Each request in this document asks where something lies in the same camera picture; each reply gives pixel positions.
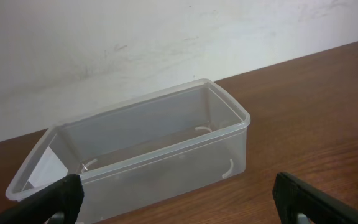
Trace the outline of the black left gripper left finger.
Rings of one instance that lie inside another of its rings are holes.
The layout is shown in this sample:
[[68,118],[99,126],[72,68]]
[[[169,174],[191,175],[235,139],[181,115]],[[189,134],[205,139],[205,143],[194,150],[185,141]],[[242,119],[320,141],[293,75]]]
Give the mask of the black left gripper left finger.
[[0,213],[0,224],[75,224],[84,198],[80,176],[70,174]]

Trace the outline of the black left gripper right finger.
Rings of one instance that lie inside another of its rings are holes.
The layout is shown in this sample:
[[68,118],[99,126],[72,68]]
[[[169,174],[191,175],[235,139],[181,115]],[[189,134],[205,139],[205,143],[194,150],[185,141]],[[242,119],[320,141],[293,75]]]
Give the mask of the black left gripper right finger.
[[276,175],[272,193],[284,224],[358,224],[358,210],[287,172]]

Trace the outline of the clear plastic container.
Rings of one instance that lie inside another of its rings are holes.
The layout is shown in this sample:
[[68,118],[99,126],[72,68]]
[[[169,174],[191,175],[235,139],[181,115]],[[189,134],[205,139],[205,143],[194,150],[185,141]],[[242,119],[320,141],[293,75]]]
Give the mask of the clear plastic container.
[[40,138],[6,190],[21,201],[81,178],[78,223],[96,223],[242,173],[250,114],[200,79],[62,121]]

